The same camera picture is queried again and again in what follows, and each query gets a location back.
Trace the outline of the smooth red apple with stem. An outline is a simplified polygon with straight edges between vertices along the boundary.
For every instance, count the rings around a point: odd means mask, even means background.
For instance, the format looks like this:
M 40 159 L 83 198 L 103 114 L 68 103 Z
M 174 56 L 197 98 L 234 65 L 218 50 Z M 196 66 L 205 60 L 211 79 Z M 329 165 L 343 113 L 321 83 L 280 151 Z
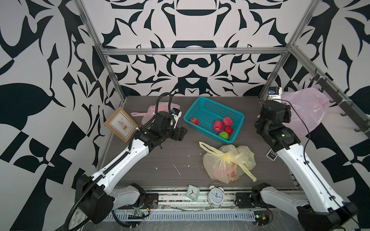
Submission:
M 197 118 L 191 118 L 190 122 L 195 124 L 195 125 L 199 125 L 199 120 Z

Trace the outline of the pink plastic bag front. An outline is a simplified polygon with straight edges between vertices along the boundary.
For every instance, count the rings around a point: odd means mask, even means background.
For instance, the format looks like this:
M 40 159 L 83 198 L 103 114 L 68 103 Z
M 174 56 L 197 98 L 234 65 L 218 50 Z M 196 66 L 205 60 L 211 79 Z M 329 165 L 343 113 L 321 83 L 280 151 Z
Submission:
M 281 99 L 283 103 L 293 106 L 291 122 L 285 126 L 292 129 L 300 140 L 316 129 L 330 105 L 329 98 L 315 88 L 285 92 Z

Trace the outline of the small dark red apple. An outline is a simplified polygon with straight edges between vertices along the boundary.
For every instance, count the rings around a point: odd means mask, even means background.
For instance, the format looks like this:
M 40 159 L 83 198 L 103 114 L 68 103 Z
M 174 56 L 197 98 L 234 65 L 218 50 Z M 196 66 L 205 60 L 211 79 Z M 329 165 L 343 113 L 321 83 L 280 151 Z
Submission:
M 233 129 L 230 126 L 228 126 L 228 127 L 225 127 L 224 132 L 230 135 L 233 132 Z

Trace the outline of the green apple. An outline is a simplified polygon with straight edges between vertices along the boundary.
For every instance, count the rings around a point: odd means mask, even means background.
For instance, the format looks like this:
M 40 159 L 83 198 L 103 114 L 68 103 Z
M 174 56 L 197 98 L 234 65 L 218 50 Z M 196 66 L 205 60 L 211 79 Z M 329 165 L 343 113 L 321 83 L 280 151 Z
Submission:
M 222 131 L 218 134 L 219 137 L 221 137 L 224 140 L 229 140 L 229 134 L 226 131 Z

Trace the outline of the yellow plastic bag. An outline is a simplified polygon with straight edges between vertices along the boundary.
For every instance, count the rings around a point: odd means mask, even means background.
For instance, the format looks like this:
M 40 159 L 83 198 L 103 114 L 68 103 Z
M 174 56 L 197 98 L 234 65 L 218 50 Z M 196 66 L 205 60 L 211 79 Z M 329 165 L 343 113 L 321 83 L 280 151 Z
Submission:
M 199 146 L 206 152 L 203 166 L 212 180 L 232 184 L 245 174 L 253 182 L 257 182 L 257 178 L 251 173 L 256 161 L 249 147 L 229 144 L 216 149 L 204 142 L 199 142 Z

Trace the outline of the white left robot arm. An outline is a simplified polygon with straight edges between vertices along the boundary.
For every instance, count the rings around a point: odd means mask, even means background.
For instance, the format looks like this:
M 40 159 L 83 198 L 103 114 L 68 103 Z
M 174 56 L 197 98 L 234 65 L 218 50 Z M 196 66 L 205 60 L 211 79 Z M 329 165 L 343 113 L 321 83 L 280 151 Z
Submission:
M 177 127 L 181 111 L 157 112 L 149 128 L 142 128 L 133 136 L 129 146 L 109 164 L 91 176 L 83 174 L 76 182 L 74 209 L 80 209 L 88 221 L 98 224 L 113 210 L 125 206 L 140 208 L 144 204 L 145 190 L 132 183 L 116 190 L 123 176 L 155 147 L 167 139 L 182 141 L 187 133 L 184 127 Z

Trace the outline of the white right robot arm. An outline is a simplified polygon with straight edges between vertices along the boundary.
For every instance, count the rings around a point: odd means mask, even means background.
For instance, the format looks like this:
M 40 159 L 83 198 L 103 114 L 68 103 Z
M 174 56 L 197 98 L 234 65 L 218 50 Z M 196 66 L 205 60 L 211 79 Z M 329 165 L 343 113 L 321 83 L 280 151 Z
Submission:
M 290 122 L 291 109 L 286 101 L 265 101 L 255 127 L 291 170 L 307 199 L 298 199 L 267 183 L 254 186 L 251 197 L 259 204 L 271 205 L 291 215 L 306 231 L 333 231 L 354 219 L 358 208 L 335 192 L 312 163 L 299 138 L 284 126 Z

